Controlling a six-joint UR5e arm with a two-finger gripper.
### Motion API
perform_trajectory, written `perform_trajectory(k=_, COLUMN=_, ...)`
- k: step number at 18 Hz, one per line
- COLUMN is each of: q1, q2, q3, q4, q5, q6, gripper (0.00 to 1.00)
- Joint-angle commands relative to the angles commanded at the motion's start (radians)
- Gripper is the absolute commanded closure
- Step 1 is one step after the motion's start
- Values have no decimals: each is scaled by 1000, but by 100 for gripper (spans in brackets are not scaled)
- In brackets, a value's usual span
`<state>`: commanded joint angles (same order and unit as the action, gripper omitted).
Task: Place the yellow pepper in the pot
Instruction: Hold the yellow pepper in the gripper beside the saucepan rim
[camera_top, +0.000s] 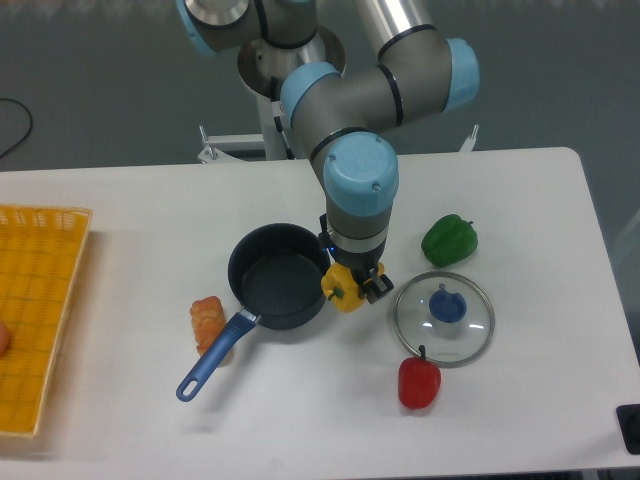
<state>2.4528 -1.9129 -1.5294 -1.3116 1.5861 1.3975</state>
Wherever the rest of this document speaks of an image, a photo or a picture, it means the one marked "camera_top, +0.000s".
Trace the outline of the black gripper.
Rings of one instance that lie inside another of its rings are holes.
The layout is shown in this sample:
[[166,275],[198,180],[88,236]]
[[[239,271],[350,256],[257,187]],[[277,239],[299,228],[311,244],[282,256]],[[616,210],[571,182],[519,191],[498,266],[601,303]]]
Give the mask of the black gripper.
[[327,215],[320,217],[320,246],[335,262],[348,268],[357,283],[361,283],[362,298],[374,304],[393,289],[392,280],[385,268],[379,266],[386,245],[386,230],[373,237],[354,239],[340,234],[328,221]]

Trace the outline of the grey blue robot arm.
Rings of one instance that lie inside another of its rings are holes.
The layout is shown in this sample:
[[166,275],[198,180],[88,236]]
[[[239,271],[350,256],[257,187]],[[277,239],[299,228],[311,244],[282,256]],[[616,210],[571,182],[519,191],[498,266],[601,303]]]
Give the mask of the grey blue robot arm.
[[444,38],[422,1],[356,8],[377,62],[349,76],[343,47],[312,1],[177,3],[197,49],[238,49],[239,73],[268,101],[286,153],[304,153],[322,186],[321,245],[350,271],[359,296],[376,302],[393,287],[379,260],[399,187],[397,154],[383,133],[470,102],[480,69],[472,47]]

